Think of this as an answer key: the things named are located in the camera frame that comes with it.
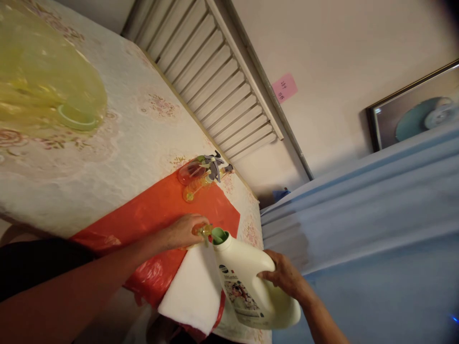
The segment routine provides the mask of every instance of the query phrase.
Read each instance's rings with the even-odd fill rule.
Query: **spray bottle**
[[[210,187],[213,182],[221,182],[221,173],[224,173],[223,178],[227,174],[231,173],[231,171],[233,170],[233,166],[228,165],[224,168],[219,169],[219,164],[221,163],[223,163],[223,160],[220,158],[206,156],[206,164],[204,166],[209,166],[209,170],[201,178],[193,180],[189,185],[185,187],[185,189],[183,190],[183,199],[186,202],[193,202],[196,197],[196,194],[199,191],[205,190],[208,187]]]
[[[177,178],[179,182],[187,186],[192,181],[201,178],[206,172],[209,170],[209,163],[210,158],[214,157],[217,158],[216,161],[218,165],[223,163],[223,160],[220,159],[221,155],[218,151],[215,151],[216,155],[199,155],[198,157],[194,158],[190,163],[182,166],[180,170],[178,170]]]

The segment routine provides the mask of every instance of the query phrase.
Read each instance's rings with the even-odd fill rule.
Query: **tablecloth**
[[[98,70],[107,114],[85,141],[43,141],[0,127],[0,214],[69,238],[122,206],[187,161],[216,147],[134,43],[51,0],[27,6]],[[238,239],[262,248],[258,201],[232,174],[219,187],[240,213]],[[215,333],[270,343],[225,312]]]

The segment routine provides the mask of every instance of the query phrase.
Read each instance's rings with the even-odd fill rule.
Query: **curtain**
[[[459,231],[459,124],[317,178],[262,210],[264,247],[303,275]]]

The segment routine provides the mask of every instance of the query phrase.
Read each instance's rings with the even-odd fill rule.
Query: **person's left hand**
[[[209,220],[200,214],[186,214],[175,221],[171,226],[159,232],[163,237],[165,250],[187,247],[204,242],[202,236],[195,236],[191,233],[194,226],[198,224],[209,224]]]

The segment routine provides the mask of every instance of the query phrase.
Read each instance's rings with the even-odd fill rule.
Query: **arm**
[[[198,214],[119,251],[85,264],[0,303],[0,333],[6,343],[70,343],[103,309],[139,265],[160,252],[202,242]]]
[[[275,286],[280,287],[288,295],[298,300],[305,313],[314,342],[316,344],[349,344],[322,301],[290,260],[271,250],[265,250],[265,252],[276,264],[276,271],[260,272],[258,277],[271,281]]]

